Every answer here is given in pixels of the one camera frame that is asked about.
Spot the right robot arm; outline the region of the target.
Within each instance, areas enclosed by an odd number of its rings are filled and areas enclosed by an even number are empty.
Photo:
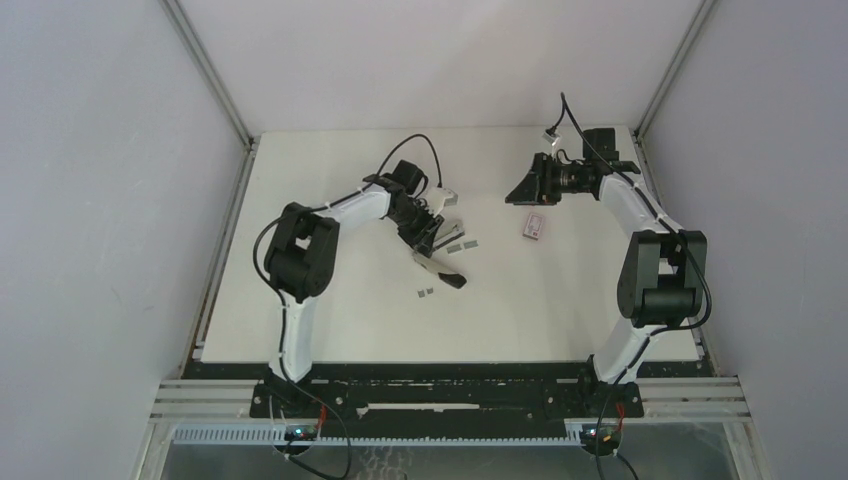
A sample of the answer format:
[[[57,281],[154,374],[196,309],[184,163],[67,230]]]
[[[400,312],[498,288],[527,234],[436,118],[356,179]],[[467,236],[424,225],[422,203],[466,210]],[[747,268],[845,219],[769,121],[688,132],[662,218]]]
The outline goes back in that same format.
[[[582,158],[536,153],[505,201],[553,206],[567,194],[589,194],[629,238],[616,284],[620,318],[590,358],[594,378],[577,391],[582,410],[602,416],[617,403],[613,384],[635,380],[653,338],[694,328],[695,317],[707,310],[707,239],[700,231],[682,228],[649,195],[638,164],[621,159],[615,129],[593,128],[579,135]]]

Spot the grey black long stapler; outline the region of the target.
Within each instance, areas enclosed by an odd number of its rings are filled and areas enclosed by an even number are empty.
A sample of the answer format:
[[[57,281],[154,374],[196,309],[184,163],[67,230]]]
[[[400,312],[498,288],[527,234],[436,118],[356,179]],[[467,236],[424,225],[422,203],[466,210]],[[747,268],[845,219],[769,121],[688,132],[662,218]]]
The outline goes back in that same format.
[[[454,289],[462,289],[467,279],[447,263],[448,247],[465,235],[462,220],[446,220],[436,231],[429,256],[414,252],[412,259],[428,273]]]

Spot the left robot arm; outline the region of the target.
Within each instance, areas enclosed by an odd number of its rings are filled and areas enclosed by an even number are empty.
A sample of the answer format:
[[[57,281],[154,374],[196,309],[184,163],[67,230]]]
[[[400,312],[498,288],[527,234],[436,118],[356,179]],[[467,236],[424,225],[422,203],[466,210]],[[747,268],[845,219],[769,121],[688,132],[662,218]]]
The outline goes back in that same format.
[[[365,177],[361,186],[340,199],[313,208],[297,202],[286,205],[263,231],[273,236],[263,262],[254,266],[280,295],[283,306],[280,346],[269,366],[285,379],[275,389],[273,401],[286,415],[305,414],[313,401],[311,388],[300,381],[312,368],[316,303],[333,277],[340,235],[387,218],[415,259],[429,259],[436,251],[442,211],[456,194],[437,185],[418,196],[423,180],[420,168],[402,161],[392,172]]]

